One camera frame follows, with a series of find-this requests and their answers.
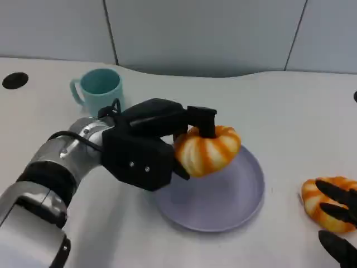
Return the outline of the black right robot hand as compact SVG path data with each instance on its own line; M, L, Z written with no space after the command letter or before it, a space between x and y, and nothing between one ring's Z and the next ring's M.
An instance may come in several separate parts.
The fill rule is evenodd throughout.
M344 190L320 179L316 180L316 186L327 197L346 206L343 208L321 203L322 211L335 219L356 226L356 190ZM323 248L339 263L340 267L356 267L356 248L348 240L323 230L319 231L318 237Z

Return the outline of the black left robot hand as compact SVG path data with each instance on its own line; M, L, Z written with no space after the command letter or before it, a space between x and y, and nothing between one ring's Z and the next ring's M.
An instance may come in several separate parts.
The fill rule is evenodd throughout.
M188 126L198 127L204 137L214 137L211 108L189 106L166 99L150 99L116 114L115 126L103 134L101 163L118 180L155 191L171 181L173 173L185 180L190 175L178 161L164 136L179 138Z

